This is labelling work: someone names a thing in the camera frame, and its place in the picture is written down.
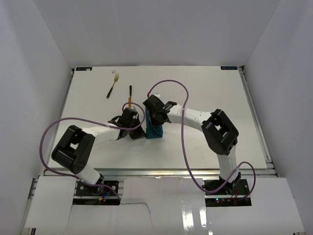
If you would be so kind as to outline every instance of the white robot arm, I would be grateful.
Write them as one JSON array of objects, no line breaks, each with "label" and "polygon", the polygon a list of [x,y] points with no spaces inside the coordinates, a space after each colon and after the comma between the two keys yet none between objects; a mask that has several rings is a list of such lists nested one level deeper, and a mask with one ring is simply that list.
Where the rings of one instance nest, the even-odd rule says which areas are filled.
[{"label": "white robot arm", "polygon": [[[143,104],[149,111],[152,125],[165,122],[181,124],[182,106],[179,104],[171,101],[164,104],[156,95],[151,95]],[[217,154],[221,183],[235,170],[226,184],[226,188],[232,191],[241,178],[235,155],[239,132],[233,123],[219,109],[214,112],[185,109],[183,124],[204,133],[209,147]]]},{"label": "white robot arm", "polygon": [[[171,101],[164,104],[158,97],[151,95],[143,102],[149,112],[151,124],[162,125],[165,122],[181,124],[182,107]],[[132,128],[140,124],[137,111],[130,108],[126,108],[122,116],[113,118],[109,123],[110,126],[124,128]],[[219,109],[212,113],[185,109],[184,125],[204,133],[209,147],[217,154],[221,184],[228,179],[233,170],[236,170],[225,185],[226,189],[232,191],[241,178],[235,155],[238,130]],[[73,125],[66,130],[54,148],[52,159],[87,183],[102,184],[104,181],[102,175],[88,164],[92,147],[119,140],[127,135],[132,139],[138,139],[144,137],[145,133],[141,127],[127,131],[104,126],[80,129]]]}]

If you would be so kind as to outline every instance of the purple cable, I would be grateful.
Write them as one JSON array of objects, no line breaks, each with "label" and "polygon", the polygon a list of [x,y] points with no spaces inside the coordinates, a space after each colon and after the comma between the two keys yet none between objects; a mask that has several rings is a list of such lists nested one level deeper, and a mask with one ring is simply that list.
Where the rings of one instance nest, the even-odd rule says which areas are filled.
[{"label": "purple cable", "polygon": [[[188,160],[187,160],[186,149],[185,149],[185,142],[184,142],[184,114],[185,114],[185,107],[186,107],[186,104],[187,104],[187,101],[188,101],[188,98],[189,98],[188,89],[187,89],[187,88],[185,87],[185,85],[183,85],[181,82],[178,82],[178,81],[176,81],[176,80],[168,79],[168,80],[159,81],[159,82],[157,82],[156,84],[154,84],[154,85],[151,87],[151,89],[149,90],[148,94],[151,93],[151,91],[153,90],[154,87],[156,87],[158,84],[163,83],[163,82],[175,82],[175,83],[178,83],[178,84],[180,84],[182,87],[184,87],[184,89],[185,89],[185,91],[186,91],[186,99],[185,99],[184,104],[183,104],[183,106],[182,106],[182,112],[181,112],[181,146],[182,146],[182,153],[183,153],[183,155],[184,155],[186,167],[187,167],[187,170],[188,170],[188,172],[189,172],[189,174],[190,174],[190,176],[191,176],[191,179],[193,180],[193,182],[196,184],[196,186],[197,186],[200,190],[202,190],[202,191],[205,192],[206,194],[213,194],[213,193],[216,193],[216,192],[220,191],[220,190],[226,185],[226,183],[228,182],[228,180],[233,176],[233,174],[236,172],[237,169],[234,169],[234,170],[231,172],[231,174],[229,175],[229,177],[225,180],[225,182],[223,182],[223,183],[222,183],[217,189],[215,189],[215,190],[212,190],[212,191],[205,190],[205,189],[203,189],[203,188],[198,184],[198,182],[196,181],[196,179],[195,179],[195,177],[194,177],[194,175],[192,174],[192,171],[191,171],[191,169],[190,169],[190,166],[189,166],[189,163],[188,163]],[[242,197],[242,198],[238,198],[238,199],[240,199],[240,200],[246,199],[246,198],[252,193],[252,191],[254,190],[254,187],[255,187],[255,182],[256,182],[256,173],[255,173],[255,170],[254,170],[253,166],[252,166],[250,163],[248,163],[248,162],[241,162],[241,163],[238,164],[238,167],[237,167],[237,168],[239,168],[242,164],[248,164],[248,165],[251,167],[251,169],[252,169],[252,171],[253,171],[254,181],[253,181],[253,186],[252,186],[250,192],[249,192],[246,196],[244,196],[244,197]]]},{"label": "purple cable", "polygon": [[[45,139],[45,136],[46,136],[47,132],[49,131],[49,129],[50,129],[52,126],[54,126],[55,124],[57,124],[57,123],[59,123],[59,122],[61,122],[61,121],[65,121],[65,120],[85,121],[85,122],[89,122],[89,123],[92,123],[92,124],[96,124],[96,125],[100,125],[100,126],[104,126],[104,127],[109,127],[109,128],[112,128],[112,129],[118,129],[118,130],[125,130],[125,131],[132,131],[132,130],[135,130],[135,129],[137,129],[139,126],[141,126],[141,125],[143,124],[143,122],[144,122],[144,120],[145,120],[145,111],[143,110],[143,108],[142,108],[139,104],[136,104],[136,103],[133,103],[133,102],[127,102],[127,103],[125,103],[125,104],[123,105],[123,108],[124,108],[125,105],[127,105],[127,104],[136,105],[136,106],[138,106],[138,107],[142,110],[142,112],[143,112],[143,119],[142,119],[141,123],[140,123],[139,125],[137,125],[136,127],[133,127],[133,128],[124,128],[124,127],[110,126],[110,125],[107,125],[107,124],[103,124],[103,123],[100,123],[100,122],[91,121],[91,120],[84,119],[84,118],[79,118],[79,117],[78,117],[78,118],[77,118],[77,117],[73,117],[73,118],[72,118],[72,117],[68,117],[68,118],[65,117],[65,118],[61,118],[61,119],[56,120],[56,121],[54,121],[53,123],[51,123],[51,124],[45,129],[45,131],[44,131],[44,133],[43,133],[43,135],[42,135],[42,137],[41,137],[40,145],[39,145],[39,156],[40,156],[40,160],[41,160],[42,164],[44,165],[44,167],[45,167],[47,170],[49,170],[49,171],[51,171],[51,172],[53,172],[53,173],[55,173],[55,174],[63,175],[63,176],[70,176],[70,177],[73,177],[73,178],[79,180],[79,178],[78,178],[77,176],[72,175],[72,174],[66,174],[66,173],[58,172],[58,171],[56,171],[56,170],[50,168],[50,167],[45,163],[45,161],[44,161],[44,155],[43,155],[43,144],[44,144],[44,139]],[[87,185],[87,186],[105,187],[105,188],[108,188],[109,190],[111,190],[111,191],[114,193],[115,196],[117,196],[117,198],[118,198],[119,200],[121,200],[121,198],[119,197],[119,195],[118,195],[110,186],[108,186],[108,185],[92,185],[92,184],[89,184],[89,183],[84,182],[84,181],[82,181],[82,183],[85,184],[85,185]]]}]

